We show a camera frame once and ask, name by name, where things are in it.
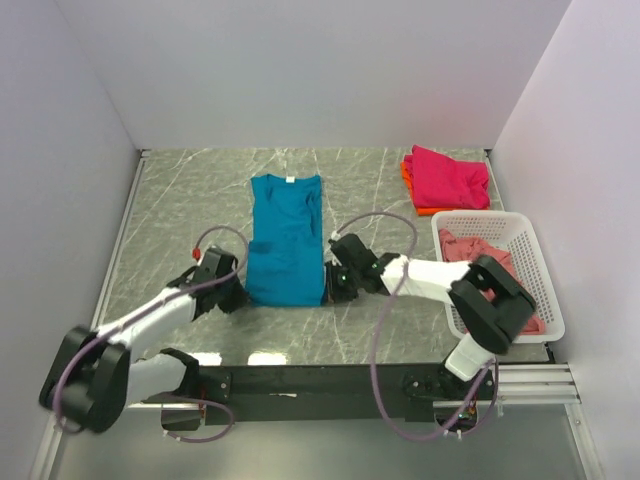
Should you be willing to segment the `blue t shirt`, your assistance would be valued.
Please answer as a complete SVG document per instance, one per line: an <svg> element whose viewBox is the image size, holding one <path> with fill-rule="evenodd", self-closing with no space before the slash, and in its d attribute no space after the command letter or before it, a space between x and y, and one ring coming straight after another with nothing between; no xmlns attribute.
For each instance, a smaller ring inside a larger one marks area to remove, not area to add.
<svg viewBox="0 0 640 480"><path fill-rule="evenodd" d="M322 179L251 179L253 238L246 289L266 307L319 307L325 299Z"/></svg>

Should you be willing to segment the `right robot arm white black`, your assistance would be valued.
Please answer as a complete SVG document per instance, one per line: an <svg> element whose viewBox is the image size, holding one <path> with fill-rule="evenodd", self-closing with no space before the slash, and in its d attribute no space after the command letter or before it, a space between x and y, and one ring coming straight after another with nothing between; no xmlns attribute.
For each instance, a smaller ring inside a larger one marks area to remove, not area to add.
<svg viewBox="0 0 640 480"><path fill-rule="evenodd" d="M359 294L425 298L453 307L466 332L432 377L409 388L436 399L460 399L481 369L508 352L536 312L536 302L495 258L438 262L399 253L377 256L352 233L329 240L327 299L351 303Z"/></svg>

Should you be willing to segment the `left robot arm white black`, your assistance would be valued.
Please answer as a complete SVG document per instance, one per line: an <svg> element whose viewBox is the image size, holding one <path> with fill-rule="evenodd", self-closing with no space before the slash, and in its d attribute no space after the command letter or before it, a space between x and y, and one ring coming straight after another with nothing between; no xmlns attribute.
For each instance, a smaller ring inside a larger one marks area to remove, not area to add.
<svg viewBox="0 0 640 480"><path fill-rule="evenodd" d="M195 249L193 257L195 264L151 301L106 326L78 326L65 335L39 395L63 432L103 433L127 406L156 395L194 403L199 414L228 409L228 378L205 375L195 357L174 348L141 357L214 308L232 313L246 304L238 278L242 261L219 247Z"/></svg>

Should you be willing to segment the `orange folded t shirt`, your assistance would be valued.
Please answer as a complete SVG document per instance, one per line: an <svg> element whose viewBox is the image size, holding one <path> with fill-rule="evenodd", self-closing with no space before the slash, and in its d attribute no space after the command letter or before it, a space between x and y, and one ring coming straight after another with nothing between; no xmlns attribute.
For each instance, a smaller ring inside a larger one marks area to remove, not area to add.
<svg viewBox="0 0 640 480"><path fill-rule="evenodd" d="M405 162L402 162L400 164L400 168L401 168L401 175L403 178L403 181L408 189L409 192L409 198L411 200L411 203L414 207L414 210L416 212L416 214L418 216L431 216L431 215L435 215L439 212L444 212L444 211L452 211L453 207L419 207L414 203L414 189L413 189L413 183L412 183L412 178L411 175L409 173L408 167L406 165Z"/></svg>

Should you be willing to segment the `salmon pink t shirt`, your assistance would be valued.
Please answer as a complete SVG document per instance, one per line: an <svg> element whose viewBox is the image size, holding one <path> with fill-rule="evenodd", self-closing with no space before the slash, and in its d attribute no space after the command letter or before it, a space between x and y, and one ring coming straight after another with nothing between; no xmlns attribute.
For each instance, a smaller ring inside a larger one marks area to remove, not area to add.
<svg viewBox="0 0 640 480"><path fill-rule="evenodd" d="M519 283L520 278L513 265L512 255L502 249L491 246L484 239L471 237L456 237L449 230L438 231L442 258L445 262L475 261L481 255L494 258L511 276ZM521 331L522 335L539 335L546 333L545 323L535 314L527 322Z"/></svg>

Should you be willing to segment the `magenta folded t shirt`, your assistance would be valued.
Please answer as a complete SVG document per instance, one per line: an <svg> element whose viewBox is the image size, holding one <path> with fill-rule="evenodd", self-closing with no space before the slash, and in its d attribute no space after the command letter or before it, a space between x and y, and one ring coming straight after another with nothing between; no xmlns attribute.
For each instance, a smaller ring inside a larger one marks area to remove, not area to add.
<svg viewBox="0 0 640 480"><path fill-rule="evenodd" d="M453 210L490 207L489 171L484 163L455 160L417 145L402 162L411 175L417 206Z"/></svg>

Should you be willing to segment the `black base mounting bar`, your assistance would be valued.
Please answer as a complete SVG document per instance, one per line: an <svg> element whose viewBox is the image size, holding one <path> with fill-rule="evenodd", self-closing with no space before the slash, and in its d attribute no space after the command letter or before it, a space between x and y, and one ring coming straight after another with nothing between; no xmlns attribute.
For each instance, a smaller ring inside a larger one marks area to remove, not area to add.
<svg viewBox="0 0 640 480"><path fill-rule="evenodd" d="M472 383L442 364L381 364L383 404L393 419L433 422L461 404ZM195 398L228 406L238 422L355 420L380 416L367 365L206 366Z"/></svg>

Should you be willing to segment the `white plastic laundry basket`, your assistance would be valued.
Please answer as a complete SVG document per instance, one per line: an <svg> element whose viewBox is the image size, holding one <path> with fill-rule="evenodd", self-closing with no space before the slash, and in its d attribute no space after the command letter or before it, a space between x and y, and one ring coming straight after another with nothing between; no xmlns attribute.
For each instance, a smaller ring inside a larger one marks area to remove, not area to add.
<svg viewBox="0 0 640 480"><path fill-rule="evenodd" d="M564 320L555 295L550 274L531 222L522 214L494 210L455 210L433 216L432 230L437 259L442 258L438 231L449 230L456 237L477 236L491 246L512 255L521 286L536 301L536 313L545 323L546 333L520 335L521 344L560 340L565 333Z"/></svg>

